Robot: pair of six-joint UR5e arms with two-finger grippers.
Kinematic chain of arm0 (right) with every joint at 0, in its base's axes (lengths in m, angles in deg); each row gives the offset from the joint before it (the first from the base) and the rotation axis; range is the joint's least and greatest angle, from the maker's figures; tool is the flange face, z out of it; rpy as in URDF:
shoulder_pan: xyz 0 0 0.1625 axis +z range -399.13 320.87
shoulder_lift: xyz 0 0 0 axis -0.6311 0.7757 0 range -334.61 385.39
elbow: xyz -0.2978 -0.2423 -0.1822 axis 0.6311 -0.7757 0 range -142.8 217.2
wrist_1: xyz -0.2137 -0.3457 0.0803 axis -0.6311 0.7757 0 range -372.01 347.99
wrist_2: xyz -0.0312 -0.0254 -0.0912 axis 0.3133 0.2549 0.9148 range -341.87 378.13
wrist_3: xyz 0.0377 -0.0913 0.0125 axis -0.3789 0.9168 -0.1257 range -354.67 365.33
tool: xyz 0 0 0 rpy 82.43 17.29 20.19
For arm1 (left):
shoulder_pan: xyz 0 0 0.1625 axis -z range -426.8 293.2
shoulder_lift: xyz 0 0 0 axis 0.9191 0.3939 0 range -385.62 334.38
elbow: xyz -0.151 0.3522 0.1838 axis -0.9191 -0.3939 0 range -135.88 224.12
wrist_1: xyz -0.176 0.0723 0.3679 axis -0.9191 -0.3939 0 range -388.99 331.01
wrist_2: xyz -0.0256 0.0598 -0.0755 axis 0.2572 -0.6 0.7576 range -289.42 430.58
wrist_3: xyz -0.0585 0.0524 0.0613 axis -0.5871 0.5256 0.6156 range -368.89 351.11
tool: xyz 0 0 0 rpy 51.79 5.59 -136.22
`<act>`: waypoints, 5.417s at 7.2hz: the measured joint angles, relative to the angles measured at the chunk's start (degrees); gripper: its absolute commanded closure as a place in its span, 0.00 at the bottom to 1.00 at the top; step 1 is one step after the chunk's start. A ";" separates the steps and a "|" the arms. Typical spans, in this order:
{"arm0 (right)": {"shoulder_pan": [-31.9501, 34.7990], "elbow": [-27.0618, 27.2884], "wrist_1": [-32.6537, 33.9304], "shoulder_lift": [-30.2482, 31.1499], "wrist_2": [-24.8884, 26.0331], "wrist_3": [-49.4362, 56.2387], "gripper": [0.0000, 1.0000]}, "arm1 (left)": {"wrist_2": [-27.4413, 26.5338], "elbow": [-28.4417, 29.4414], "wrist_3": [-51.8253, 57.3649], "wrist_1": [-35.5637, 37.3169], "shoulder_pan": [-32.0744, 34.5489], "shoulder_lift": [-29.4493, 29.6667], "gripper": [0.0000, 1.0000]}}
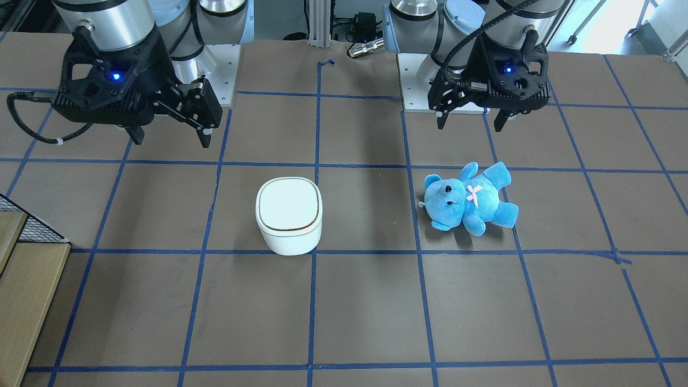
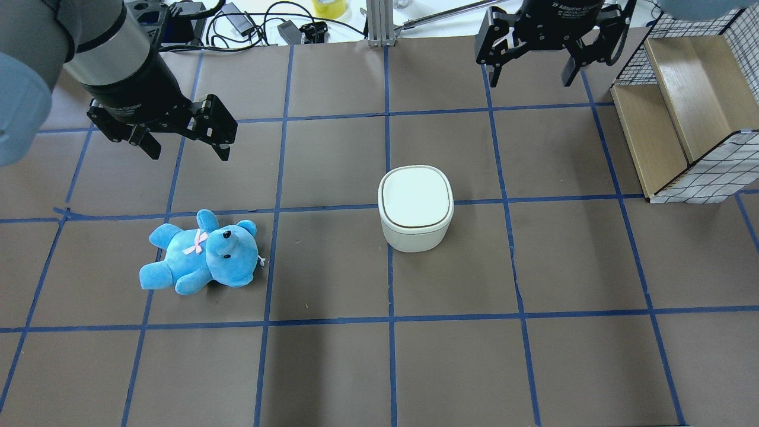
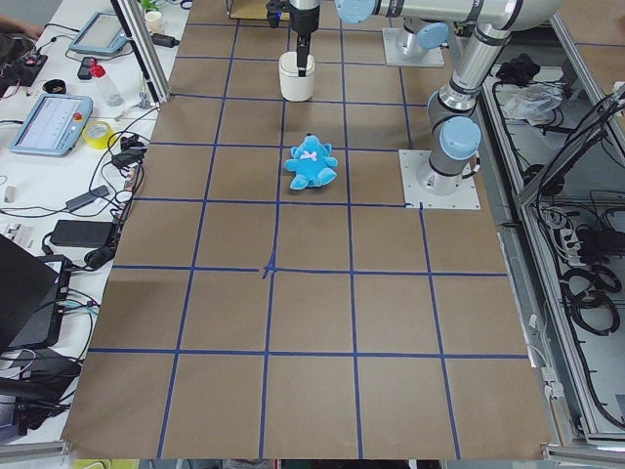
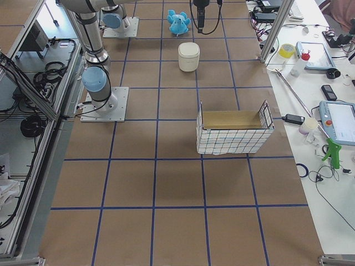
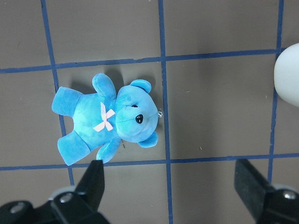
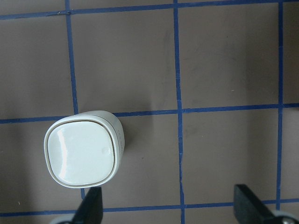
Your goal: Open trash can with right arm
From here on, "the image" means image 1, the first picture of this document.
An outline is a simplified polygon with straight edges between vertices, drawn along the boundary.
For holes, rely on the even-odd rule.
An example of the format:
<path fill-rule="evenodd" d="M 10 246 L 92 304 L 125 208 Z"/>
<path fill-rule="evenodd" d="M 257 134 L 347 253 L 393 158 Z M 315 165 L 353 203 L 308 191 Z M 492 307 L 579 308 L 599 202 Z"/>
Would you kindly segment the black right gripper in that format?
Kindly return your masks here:
<path fill-rule="evenodd" d="M 169 115 L 196 129 L 209 148 L 222 107 L 210 82 L 182 83 L 156 26 L 138 44 L 120 51 L 101 51 L 95 32 L 79 25 L 62 62 L 61 81 L 52 107 L 77 123 L 126 127 L 135 145 L 142 145 L 141 126 L 157 114 Z"/>

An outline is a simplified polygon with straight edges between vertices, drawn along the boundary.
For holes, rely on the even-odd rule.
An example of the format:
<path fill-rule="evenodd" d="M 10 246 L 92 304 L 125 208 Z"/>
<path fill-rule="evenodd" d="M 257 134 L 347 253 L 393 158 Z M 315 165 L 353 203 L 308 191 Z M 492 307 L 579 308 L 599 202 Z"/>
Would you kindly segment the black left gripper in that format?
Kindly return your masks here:
<path fill-rule="evenodd" d="M 548 52 L 538 44 L 535 29 L 526 32 L 519 47 L 506 47 L 482 32 L 475 39 L 466 67 L 458 78 L 438 71 L 428 92 L 428 107 L 443 130 L 449 112 L 467 103 L 500 109 L 494 130 L 503 130 L 512 113 L 529 113 L 550 101 L 546 80 Z"/>

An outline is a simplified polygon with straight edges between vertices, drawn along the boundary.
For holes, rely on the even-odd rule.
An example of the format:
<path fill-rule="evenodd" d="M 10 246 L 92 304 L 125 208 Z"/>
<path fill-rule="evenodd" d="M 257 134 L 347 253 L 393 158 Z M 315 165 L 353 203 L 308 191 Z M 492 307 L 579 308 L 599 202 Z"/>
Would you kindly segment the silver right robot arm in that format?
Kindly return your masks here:
<path fill-rule="evenodd" d="M 202 147 L 219 127 L 210 46 L 255 37 L 253 1 L 54 1 L 72 39 L 51 105 L 69 121 L 115 125 L 139 145 L 168 116 Z"/>

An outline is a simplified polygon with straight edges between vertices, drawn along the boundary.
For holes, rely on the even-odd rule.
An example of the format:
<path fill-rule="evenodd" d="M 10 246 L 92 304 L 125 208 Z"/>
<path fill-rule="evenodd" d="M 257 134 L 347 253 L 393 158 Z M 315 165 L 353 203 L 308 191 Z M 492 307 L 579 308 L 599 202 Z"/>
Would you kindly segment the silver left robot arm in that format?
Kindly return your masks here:
<path fill-rule="evenodd" d="M 466 104 L 496 109 L 493 126 L 550 103 L 543 34 L 563 1 L 391 1 L 383 39 L 389 52 L 425 54 L 433 64 L 427 106 L 438 129 Z"/>

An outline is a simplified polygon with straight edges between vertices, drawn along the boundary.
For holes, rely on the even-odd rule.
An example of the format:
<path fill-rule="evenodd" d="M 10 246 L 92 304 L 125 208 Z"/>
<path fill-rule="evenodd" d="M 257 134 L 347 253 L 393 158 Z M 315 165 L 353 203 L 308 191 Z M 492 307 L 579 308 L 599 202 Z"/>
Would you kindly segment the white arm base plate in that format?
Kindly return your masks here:
<path fill-rule="evenodd" d="M 240 45 L 208 45 L 201 54 L 191 60 L 192 79 L 208 78 L 221 107 L 224 108 L 233 105 L 241 49 Z"/>
<path fill-rule="evenodd" d="M 428 108 L 427 95 L 438 64 L 428 54 L 400 53 L 397 59 L 405 112 L 434 113 Z"/>

